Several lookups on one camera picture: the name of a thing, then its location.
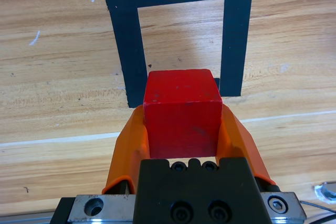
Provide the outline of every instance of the screw hole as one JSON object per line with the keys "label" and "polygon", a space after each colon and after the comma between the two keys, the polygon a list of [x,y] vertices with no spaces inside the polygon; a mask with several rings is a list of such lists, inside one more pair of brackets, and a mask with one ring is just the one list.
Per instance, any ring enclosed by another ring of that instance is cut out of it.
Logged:
{"label": "screw hole", "polygon": [[172,169],[177,172],[184,172],[187,170],[187,166],[183,162],[178,161],[172,165]]}
{"label": "screw hole", "polygon": [[184,201],[178,201],[171,208],[171,217],[176,224],[187,224],[193,218],[192,207]]}
{"label": "screw hole", "polygon": [[210,172],[218,169],[217,165],[212,161],[204,162],[202,167]]}
{"label": "screw hole", "polygon": [[229,206],[221,200],[211,202],[208,211],[210,217],[216,223],[228,223],[232,217]]}
{"label": "screw hole", "polygon": [[96,216],[99,214],[104,206],[104,202],[100,198],[90,199],[86,202],[84,212],[87,216]]}

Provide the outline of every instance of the wood grain surface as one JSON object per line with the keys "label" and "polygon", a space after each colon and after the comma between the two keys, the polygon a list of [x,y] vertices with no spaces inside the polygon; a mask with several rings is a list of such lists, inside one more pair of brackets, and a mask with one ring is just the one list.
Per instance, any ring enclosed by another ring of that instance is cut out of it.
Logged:
{"label": "wood grain surface", "polygon": [[[132,113],[105,0],[0,6],[0,216],[100,193],[116,139],[100,134],[121,131]],[[140,8],[148,71],[218,77],[223,9],[223,0]],[[320,204],[312,186],[336,180],[335,42],[336,0],[253,0],[242,96],[223,98],[280,188]]]}

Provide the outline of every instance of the red wooden block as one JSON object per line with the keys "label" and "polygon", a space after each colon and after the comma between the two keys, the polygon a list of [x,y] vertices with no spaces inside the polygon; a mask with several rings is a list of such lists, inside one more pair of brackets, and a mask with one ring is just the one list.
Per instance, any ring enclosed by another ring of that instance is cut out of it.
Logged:
{"label": "red wooden block", "polygon": [[151,158],[216,155],[222,99],[210,70],[150,72],[143,107]]}

